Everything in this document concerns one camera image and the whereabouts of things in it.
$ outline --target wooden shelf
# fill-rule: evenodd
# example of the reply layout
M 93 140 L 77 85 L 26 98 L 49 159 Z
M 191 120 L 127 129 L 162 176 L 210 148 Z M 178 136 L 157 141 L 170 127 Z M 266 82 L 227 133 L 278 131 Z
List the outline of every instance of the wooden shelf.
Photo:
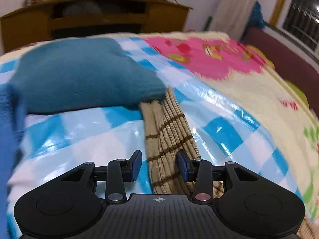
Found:
M 63 17 L 63 10 L 77 1 L 84 0 L 42 0 L 0 17 L 4 51 L 68 36 L 182 31 L 191 9 L 166 0 L 92 0 L 105 10 Z M 108 13 L 114 4 L 119 10 Z
M 109 24 L 144 24 L 147 16 L 145 14 L 123 13 L 123 14 L 77 14 L 73 16 L 49 20 L 50 30 L 109 25 Z

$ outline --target teal cloth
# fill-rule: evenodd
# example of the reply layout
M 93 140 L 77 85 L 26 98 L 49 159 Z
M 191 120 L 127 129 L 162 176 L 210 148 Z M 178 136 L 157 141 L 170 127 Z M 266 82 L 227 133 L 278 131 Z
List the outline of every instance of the teal cloth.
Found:
M 11 79 L 28 113 L 52 114 L 161 100 L 166 87 L 154 71 L 110 38 L 50 42 L 23 55 Z

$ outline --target beige striped cloth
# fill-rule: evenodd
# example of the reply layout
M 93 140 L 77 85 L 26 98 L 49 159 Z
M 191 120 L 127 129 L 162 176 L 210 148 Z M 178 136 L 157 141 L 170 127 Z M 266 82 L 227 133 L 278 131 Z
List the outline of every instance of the beige striped cloth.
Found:
M 163 102 L 141 103 L 146 133 L 149 176 L 155 194 L 191 194 L 194 183 L 183 181 L 176 165 L 176 154 L 183 149 L 190 159 L 200 158 L 185 115 L 171 87 Z M 214 198 L 223 195 L 223 185 L 213 182 Z M 305 217 L 298 231 L 301 239 L 319 239 L 318 226 Z

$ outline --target blue checkered blanket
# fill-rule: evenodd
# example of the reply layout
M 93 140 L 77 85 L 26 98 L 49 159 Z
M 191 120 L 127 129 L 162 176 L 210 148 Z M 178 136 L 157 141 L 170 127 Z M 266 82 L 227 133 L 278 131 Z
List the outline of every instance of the blue checkered blanket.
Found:
M 183 66 L 160 55 L 144 40 L 115 40 L 127 55 L 173 87 L 203 159 L 216 165 L 236 161 L 300 196 L 288 163 L 270 133 L 253 116 Z M 14 74 L 18 61 L 2 63 L 0 85 Z M 21 148 L 23 159 L 8 182 L 11 190 L 7 220 L 13 238 L 21 235 L 13 216 L 18 198 L 86 161 L 106 165 L 113 159 L 128 159 L 139 149 L 143 153 L 142 167 L 137 182 L 125 184 L 126 192 L 152 193 L 144 124 L 138 110 L 106 107 L 50 116 L 29 115 Z M 99 183 L 97 195 L 103 197 L 104 188 Z

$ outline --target metal screw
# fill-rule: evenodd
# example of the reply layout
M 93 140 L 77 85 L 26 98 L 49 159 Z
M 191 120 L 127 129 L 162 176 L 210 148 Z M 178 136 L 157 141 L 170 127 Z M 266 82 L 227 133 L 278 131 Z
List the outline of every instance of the metal screw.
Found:
M 108 199 L 111 201 L 120 201 L 123 198 L 124 198 L 123 195 L 120 193 L 112 193 L 108 196 Z
M 195 198 L 200 201 L 208 201 L 211 199 L 210 195 L 207 193 L 198 193 L 196 194 Z

